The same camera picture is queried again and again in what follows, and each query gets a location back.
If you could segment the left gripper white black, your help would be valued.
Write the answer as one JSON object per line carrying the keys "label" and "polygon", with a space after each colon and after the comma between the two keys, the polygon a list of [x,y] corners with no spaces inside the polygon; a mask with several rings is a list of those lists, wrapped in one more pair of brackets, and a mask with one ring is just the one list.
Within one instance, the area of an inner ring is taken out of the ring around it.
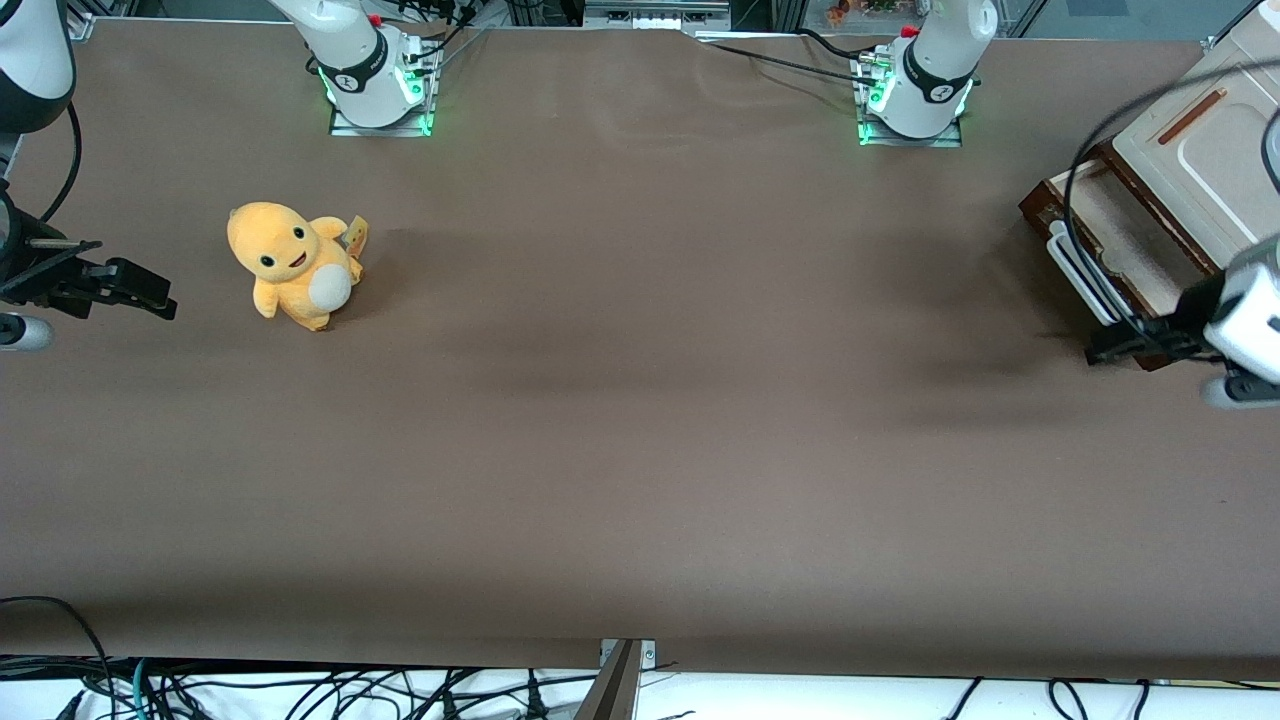
{"label": "left gripper white black", "polygon": [[[1279,249],[1272,237],[1240,251],[1225,269],[1183,292],[1199,342],[1271,384],[1279,382]],[[1100,329],[1085,348],[1091,366],[1133,360],[1170,366],[1201,355],[1201,345],[1164,318],[1128,318]]]}

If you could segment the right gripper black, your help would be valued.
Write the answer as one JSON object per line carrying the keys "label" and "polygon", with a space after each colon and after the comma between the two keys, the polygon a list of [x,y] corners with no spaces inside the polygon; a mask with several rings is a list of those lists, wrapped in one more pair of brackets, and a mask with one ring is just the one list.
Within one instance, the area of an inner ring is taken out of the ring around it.
{"label": "right gripper black", "polygon": [[143,310],[163,320],[177,318],[178,304],[164,296],[128,292],[161,292],[163,278],[124,258],[105,263],[105,286],[90,277],[95,263],[83,252],[100,249],[100,241],[67,238],[51,225],[20,210],[9,193],[1,192],[1,300],[13,306],[55,309],[81,320],[96,305]]}

